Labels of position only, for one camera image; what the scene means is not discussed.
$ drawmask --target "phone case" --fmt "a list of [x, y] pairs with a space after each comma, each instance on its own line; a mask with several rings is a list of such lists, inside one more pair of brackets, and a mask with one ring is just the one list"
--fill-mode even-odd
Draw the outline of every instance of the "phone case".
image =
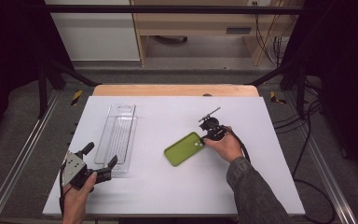
[[167, 147], [164, 155], [173, 166], [177, 166], [203, 148], [200, 136], [193, 132]]

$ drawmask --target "white table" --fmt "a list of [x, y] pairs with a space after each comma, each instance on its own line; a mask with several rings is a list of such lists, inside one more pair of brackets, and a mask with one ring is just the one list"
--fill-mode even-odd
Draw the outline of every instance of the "white table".
[[[252, 165], [266, 179], [290, 215], [304, 215], [303, 205], [261, 97], [91, 96], [69, 150], [88, 142], [95, 148], [84, 158], [98, 168], [94, 157], [111, 104], [135, 104], [138, 117], [130, 170], [95, 186], [87, 213], [99, 217], [232, 217], [237, 209], [226, 182], [228, 163], [206, 147], [178, 167], [163, 151], [190, 132], [205, 135], [198, 120], [213, 117], [232, 126], [246, 145]], [[43, 214], [60, 216], [58, 177]]]

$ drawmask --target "clear plastic container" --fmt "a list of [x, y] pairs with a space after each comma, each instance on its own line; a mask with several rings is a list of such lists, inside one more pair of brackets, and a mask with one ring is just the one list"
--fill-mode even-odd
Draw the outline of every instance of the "clear plastic container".
[[111, 105], [98, 146], [95, 163], [106, 166], [117, 155], [112, 173], [125, 174], [130, 169], [132, 144], [135, 136], [136, 105]]

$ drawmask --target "gray sleeve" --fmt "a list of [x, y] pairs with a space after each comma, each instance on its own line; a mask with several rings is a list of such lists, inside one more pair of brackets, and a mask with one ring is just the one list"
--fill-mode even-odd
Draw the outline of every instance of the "gray sleeve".
[[293, 223], [269, 184], [244, 158], [232, 161], [227, 182], [234, 191], [240, 223]]

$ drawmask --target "human hand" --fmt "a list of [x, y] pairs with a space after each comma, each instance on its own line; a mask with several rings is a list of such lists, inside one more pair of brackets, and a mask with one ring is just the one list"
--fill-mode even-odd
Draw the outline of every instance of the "human hand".
[[240, 143], [229, 132], [226, 132], [225, 136], [219, 141], [214, 141], [209, 138], [204, 138], [203, 141], [206, 146], [212, 147], [221, 158], [228, 162], [232, 162], [238, 157], [243, 156]]
[[97, 172], [94, 172], [89, 176], [81, 190], [73, 189], [70, 185], [67, 185], [63, 189], [63, 192], [67, 193], [65, 194], [62, 224], [78, 224], [83, 222], [86, 216], [87, 198], [96, 180]]

